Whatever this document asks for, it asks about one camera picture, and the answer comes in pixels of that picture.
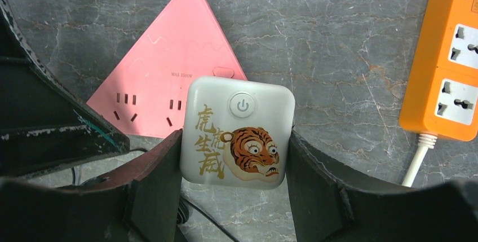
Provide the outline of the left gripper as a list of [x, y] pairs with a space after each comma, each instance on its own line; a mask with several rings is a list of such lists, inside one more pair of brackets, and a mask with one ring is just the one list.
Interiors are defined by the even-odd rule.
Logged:
[[1, 176], [35, 176], [129, 149], [124, 133], [37, 58], [1, 0]]

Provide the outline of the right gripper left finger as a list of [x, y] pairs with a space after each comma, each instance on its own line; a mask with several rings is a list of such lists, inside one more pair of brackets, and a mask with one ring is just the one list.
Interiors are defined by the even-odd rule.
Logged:
[[2, 241], [182, 241], [182, 131], [80, 186], [1, 179]]

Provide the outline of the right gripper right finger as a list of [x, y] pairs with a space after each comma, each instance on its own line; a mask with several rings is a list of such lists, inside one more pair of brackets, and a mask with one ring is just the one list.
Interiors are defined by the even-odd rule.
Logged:
[[477, 182], [410, 188], [355, 170], [292, 133], [286, 181], [297, 241], [476, 241]]

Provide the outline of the pink triangular power strip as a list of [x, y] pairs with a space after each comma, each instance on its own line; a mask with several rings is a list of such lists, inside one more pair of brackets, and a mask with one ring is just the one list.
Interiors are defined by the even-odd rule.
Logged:
[[87, 105], [124, 134], [165, 138], [201, 76], [246, 79], [207, 0], [170, 0]]

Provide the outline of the white tiger cube socket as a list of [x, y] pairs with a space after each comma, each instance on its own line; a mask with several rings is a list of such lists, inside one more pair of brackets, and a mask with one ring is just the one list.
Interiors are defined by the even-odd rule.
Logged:
[[272, 190], [284, 180], [295, 98], [284, 86], [203, 76], [187, 94], [180, 171], [195, 184]]

